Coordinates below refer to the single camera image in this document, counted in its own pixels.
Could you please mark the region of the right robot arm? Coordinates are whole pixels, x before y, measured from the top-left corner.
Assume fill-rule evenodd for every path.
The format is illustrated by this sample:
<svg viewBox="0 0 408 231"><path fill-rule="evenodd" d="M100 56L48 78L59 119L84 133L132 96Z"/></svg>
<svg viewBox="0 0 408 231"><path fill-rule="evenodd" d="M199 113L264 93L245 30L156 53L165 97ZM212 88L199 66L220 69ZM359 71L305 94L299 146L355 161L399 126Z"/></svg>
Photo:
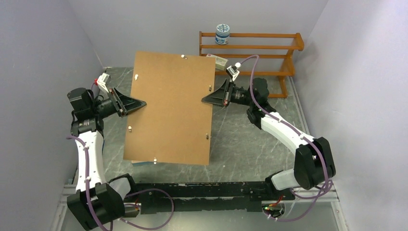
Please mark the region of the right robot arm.
<svg viewBox="0 0 408 231"><path fill-rule="evenodd" d="M294 154L294 167L273 174L264 187L265 195L278 199L283 190L310 190L321 183L329 183L336 175L330 143L324 137L314 138L287 122L268 102L268 85L263 78L255 78L244 89L232 80L202 98L202 102L227 107L230 103L248 106L249 121L260 130L277 138Z"/></svg>

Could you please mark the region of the brown cardboard backing board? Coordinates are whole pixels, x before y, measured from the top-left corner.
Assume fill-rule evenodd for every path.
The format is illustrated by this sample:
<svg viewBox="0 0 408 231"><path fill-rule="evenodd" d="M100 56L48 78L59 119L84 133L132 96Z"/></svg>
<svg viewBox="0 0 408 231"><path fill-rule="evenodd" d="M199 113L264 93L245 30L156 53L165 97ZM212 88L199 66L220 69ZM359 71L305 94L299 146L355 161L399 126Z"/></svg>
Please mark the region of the brown cardboard backing board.
<svg viewBox="0 0 408 231"><path fill-rule="evenodd" d="M214 88L211 57L138 51L130 96L146 106L127 117L125 160L208 165Z"/></svg>

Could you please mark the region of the blue wooden picture frame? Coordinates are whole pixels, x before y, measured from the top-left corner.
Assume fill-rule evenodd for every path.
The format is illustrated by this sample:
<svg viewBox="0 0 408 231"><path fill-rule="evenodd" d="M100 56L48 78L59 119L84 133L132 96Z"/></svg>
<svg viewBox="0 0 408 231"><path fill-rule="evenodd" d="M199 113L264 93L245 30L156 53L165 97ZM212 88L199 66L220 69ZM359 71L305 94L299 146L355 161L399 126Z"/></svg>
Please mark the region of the blue wooden picture frame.
<svg viewBox="0 0 408 231"><path fill-rule="evenodd" d="M153 162L150 162L150 161L131 161L131 164L134 165L134 166L156 165L157 162L156 161L153 161Z"/></svg>

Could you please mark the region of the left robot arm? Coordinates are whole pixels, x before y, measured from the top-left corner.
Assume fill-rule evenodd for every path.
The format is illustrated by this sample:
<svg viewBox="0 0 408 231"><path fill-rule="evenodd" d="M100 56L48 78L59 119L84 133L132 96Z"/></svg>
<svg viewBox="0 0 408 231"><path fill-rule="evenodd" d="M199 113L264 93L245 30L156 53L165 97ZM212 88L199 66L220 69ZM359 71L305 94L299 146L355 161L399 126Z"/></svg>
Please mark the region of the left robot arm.
<svg viewBox="0 0 408 231"><path fill-rule="evenodd" d="M67 94L73 108L71 134L78 150L78 181L67 206L84 230L90 231L125 215L125 202L137 198L138 189L129 174L106 180L103 173L104 118L126 117L147 105L145 101L108 90L98 99L92 90L76 88Z"/></svg>

